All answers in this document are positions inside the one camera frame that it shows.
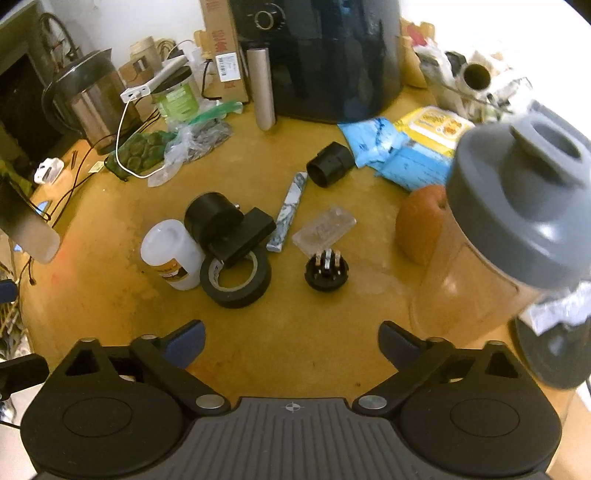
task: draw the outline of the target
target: silver screw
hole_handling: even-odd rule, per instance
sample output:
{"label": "silver screw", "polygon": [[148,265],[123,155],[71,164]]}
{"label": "silver screw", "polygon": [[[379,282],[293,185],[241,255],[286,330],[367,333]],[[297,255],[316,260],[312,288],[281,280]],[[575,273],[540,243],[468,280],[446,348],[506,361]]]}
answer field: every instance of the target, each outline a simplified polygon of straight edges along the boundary
{"label": "silver screw", "polygon": [[359,405],[366,410],[379,410],[388,405],[388,402],[385,398],[380,397],[379,395],[365,395],[359,399]]}
{"label": "silver screw", "polygon": [[195,403],[198,407],[205,408],[206,410],[215,410],[216,408],[222,407],[225,403],[225,400],[223,397],[211,393],[197,397]]}

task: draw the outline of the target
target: apple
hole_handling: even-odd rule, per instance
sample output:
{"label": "apple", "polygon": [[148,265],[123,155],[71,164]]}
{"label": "apple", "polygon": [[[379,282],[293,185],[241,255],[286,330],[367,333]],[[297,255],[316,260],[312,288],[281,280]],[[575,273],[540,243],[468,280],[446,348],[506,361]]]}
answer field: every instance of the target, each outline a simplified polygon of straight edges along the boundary
{"label": "apple", "polygon": [[431,261],[443,227],[447,196],[443,185],[428,185],[412,192],[396,217],[396,243],[415,263]]}

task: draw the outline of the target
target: barcode label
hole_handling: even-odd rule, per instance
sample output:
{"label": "barcode label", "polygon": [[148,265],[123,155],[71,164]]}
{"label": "barcode label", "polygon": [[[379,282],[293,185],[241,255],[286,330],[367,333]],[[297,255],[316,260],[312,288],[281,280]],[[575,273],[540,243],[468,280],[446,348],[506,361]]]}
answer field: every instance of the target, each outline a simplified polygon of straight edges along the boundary
{"label": "barcode label", "polygon": [[216,55],[217,73],[222,82],[240,80],[238,56],[235,52]]}

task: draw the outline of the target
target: marble patterned stick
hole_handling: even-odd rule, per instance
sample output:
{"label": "marble patterned stick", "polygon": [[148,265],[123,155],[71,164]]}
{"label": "marble patterned stick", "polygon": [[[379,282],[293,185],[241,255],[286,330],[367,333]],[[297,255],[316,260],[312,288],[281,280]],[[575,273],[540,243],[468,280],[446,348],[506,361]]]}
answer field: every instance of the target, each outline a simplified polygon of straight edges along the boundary
{"label": "marble patterned stick", "polygon": [[276,221],[277,228],[267,243],[267,250],[269,250],[269,252],[279,253],[283,250],[283,243],[287,238],[287,232],[290,229],[291,223],[296,216],[296,210],[300,204],[301,194],[304,191],[307,180],[308,174],[305,171],[299,171],[295,174],[294,181],[291,184],[283,202],[283,206],[279,211],[279,216]]}

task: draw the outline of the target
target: black plastic cap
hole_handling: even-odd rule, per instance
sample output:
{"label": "black plastic cap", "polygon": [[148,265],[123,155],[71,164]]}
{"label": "black plastic cap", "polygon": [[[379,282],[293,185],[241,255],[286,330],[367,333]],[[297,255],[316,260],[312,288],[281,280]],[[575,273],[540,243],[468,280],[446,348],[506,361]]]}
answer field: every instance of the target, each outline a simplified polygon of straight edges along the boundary
{"label": "black plastic cap", "polygon": [[327,188],[343,178],[354,166],[355,159],[349,149],[332,142],[308,162],[306,170],[314,183]]}

